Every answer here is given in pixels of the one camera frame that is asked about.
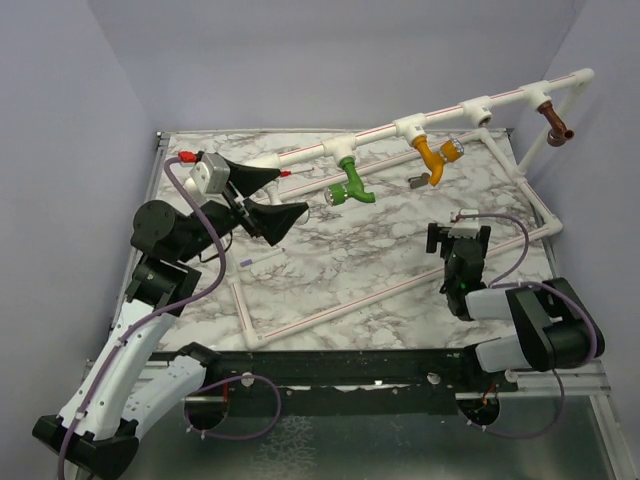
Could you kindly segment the green plastic faucet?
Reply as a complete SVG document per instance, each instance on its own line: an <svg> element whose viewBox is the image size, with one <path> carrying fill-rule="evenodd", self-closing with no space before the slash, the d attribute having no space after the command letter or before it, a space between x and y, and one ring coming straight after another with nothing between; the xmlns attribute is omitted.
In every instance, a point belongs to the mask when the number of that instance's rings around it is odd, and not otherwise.
<svg viewBox="0 0 640 480"><path fill-rule="evenodd" d="M325 189L324 196L327 203L330 206L338 206L349 199L365 204L375 203L375 194L365 190L364 183L357 172L355 157L344 157L339 161L338 165L345 173L347 180L344 183L329 185Z"/></svg>

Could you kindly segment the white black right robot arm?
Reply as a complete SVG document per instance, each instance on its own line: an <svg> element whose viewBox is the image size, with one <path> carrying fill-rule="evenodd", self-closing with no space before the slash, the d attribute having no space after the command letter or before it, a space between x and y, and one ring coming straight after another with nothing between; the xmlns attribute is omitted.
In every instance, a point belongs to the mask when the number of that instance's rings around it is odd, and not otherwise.
<svg viewBox="0 0 640 480"><path fill-rule="evenodd" d="M522 253L503 274L483 280L491 227L482 219L513 223L522 234ZM446 223L428 225L425 250L443 261L439 293L461 321L509 320L515 333L470 347L472 359L459 367L461 383L481 391L496 372L529 369L547 372L579 368L600 357L606 348L602 331L563 277L543 282L505 282L524 262L532 237L525 224L504 213L459 210Z"/></svg>

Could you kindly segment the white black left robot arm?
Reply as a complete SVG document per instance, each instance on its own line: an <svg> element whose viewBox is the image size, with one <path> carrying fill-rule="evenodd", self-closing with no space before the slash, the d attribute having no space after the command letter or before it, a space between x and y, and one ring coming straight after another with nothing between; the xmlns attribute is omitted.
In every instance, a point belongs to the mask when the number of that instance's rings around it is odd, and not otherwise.
<svg viewBox="0 0 640 480"><path fill-rule="evenodd" d="M182 398L219 391L235 382L253 383L253 373L224 374L218 355L192 343L165 373L144 387L137 380L159 341L186 306L212 293L200 287L189 261L214 247L219 274L229 261L222 239L236 228L277 243L305 204L263 205L256 191L276 180L277 168L233 163L217 154L183 152L176 162L191 176L176 190L191 207L184 214L154 199L133 220L132 246L140 260L108 340L81 386L54 415L39 418L33 435L57 456L58 478L69 467L90 478L116 479L131 464L142 438Z"/></svg>

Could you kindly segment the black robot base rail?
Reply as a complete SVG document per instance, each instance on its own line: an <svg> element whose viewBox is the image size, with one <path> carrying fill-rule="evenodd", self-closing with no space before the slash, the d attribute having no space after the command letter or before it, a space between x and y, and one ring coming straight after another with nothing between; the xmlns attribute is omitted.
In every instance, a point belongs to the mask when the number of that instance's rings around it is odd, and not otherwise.
<svg viewBox="0 0 640 480"><path fill-rule="evenodd" d="M213 352L192 342L150 358L180 355L206 365L207 384L243 373L269 380L196 395L186 410L201 416L453 415L456 395L479 397L505 384L503 373L482 371L469 348Z"/></svg>

